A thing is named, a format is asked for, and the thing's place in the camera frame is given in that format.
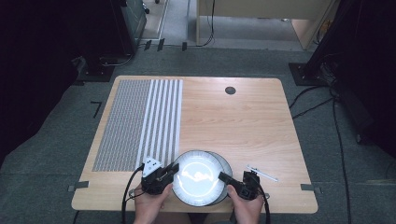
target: table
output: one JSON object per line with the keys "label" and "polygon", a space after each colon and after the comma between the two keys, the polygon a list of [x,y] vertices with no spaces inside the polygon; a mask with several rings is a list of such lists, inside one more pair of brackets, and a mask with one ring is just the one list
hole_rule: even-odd
{"label": "table", "polygon": [[[197,0],[196,43],[200,43],[200,17],[212,15],[214,0]],[[214,16],[293,19],[303,49],[308,49],[336,0],[216,0]]]}
{"label": "table", "polygon": [[[219,153],[230,163],[233,177],[242,180],[246,165],[279,179],[261,176],[272,213],[317,212],[314,191],[302,190],[311,181],[295,132],[285,93],[276,78],[244,77],[117,77],[109,94],[92,147],[79,181],[89,181],[76,189],[72,206],[76,210],[120,211],[122,195],[132,172],[95,172],[93,166],[121,81],[145,79],[182,80],[179,154],[192,149]],[[225,88],[234,87],[235,94]],[[131,187],[139,184],[137,173]],[[192,207],[172,192],[164,212],[227,213],[231,200],[213,206]],[[127,204],[134,210],[134,203]]]}

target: person's right hand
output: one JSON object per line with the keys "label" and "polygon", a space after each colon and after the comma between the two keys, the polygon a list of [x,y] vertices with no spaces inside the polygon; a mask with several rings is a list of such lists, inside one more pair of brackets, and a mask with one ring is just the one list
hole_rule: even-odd
{"label": "person's right hand", "polygon": [[259,195],[255,200],[248,201],[238,196],[232,185],[227,186],[228,195],[233,200],[233,209],[238,224],[259,223],[264,198]]}
{"label": "person's right hand", "polygon": [[[135,218],[134,224],[150,224],[154,223],[160,209],[164,207],[163,203],[165,199],[169,196],[172,191],[173,184],[168,184],[163,190],[162,194],[159,195],[149,195],[144,193],[138,197],[134,198],[134,208],[135,208]],[[142,186],[139,185],[135,189],[135,194],[143,193],[141,189]]]}

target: white striped pad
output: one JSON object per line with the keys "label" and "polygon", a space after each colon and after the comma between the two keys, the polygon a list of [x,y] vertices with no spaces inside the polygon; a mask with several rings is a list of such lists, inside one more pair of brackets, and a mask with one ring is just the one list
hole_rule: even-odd
{"label": "white striped pad", "polygon": [[134,171],[178,157],[183,80],[121,80],[93,171]]}

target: black equipment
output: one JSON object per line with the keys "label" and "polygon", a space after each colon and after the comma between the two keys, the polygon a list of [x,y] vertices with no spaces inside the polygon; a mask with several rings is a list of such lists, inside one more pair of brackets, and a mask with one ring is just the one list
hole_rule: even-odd
{"label": "black equipment", "polygon": [[239,197],[245,200],[255,200],[259,195],[260,178],[255,173],[245,171],[243,182],[240,182],[220,172],[219,180],[226,185],[232,185]]}
{"label": "black equipment", "polygon": [[142,190],[151,195],[162,194],[165,187],[174,181],[178,172],[178,164],[169,164],[166,168],[158,168],[147,177],[142,176]]}
{"label": "black equipment", "polygon": [[67,33],[85,60],[78,80],[109,81],[114,65],[135,56],[147,22],[142,6],[142,0],[51,2],[62,22],[53,29]]}
{"label": "black equipment", "polygon": [[294,77],[318,80],[330,68],[334,88],[356,126],[357,142],[373,142],[396,157],[396,19],[393,0],[342,0],[334,22],[306,64],[290,63]]}

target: black stand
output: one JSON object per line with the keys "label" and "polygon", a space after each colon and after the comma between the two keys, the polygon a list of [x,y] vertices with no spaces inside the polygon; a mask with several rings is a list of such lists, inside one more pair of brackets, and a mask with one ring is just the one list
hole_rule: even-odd
{"label": "black stand", "polygon": [[306,63],[289,63],[289,69],[297,86],[328,86],[320,76],[308,76],[304,71],[305,66]]}
{"label": "black stand", "polygon": [[83,82],[109,82],[115,67],[114,65],[101,65],[90,69],[84,59],[78,59],[75,66],[78,68],[78,78],[75,84]]}

